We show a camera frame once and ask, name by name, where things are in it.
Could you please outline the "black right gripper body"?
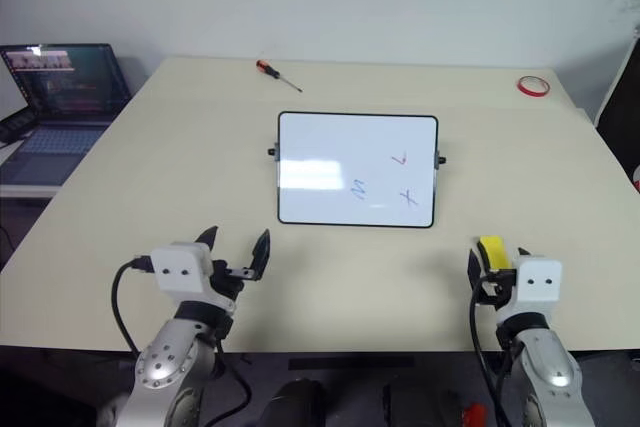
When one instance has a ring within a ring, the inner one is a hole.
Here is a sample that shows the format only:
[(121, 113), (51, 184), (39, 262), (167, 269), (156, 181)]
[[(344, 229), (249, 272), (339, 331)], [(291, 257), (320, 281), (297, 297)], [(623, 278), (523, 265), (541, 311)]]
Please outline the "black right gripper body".
[(510, 301), (516, 280), (517, 271), (515, 269), (490, 271), (481, 276), (476, 282), (478, 288), (476, 303), (499, 310)]

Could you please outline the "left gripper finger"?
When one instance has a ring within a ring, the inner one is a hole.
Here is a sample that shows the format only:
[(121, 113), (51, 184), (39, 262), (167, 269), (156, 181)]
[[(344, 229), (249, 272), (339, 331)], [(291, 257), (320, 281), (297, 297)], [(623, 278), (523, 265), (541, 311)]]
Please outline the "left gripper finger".
[(195, 243), (205, 245), (209, 252), (213, 252), (216, 236), (218, 232), (217, 226), (212, 226), (205, 231), (203, 231), (195, 240)]
[(252, 251), (252, 262), (249, 269), (252, 271), (251, 279), (260, 280), (264, 275), (270, 258), (271, 239), (270, 230), (265, 229), (259, 236)]

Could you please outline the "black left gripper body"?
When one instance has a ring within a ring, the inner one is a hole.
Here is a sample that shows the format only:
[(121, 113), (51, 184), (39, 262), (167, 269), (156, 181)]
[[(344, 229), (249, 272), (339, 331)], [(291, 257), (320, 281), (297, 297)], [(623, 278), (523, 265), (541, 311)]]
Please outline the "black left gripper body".
[(245, 279), (229, 273), (228, 264), (224, 260), (212, 261), (213, 273), (209, 277), (212, 289), (221, 296), (237, 301), (238, 295), (244, 289)]

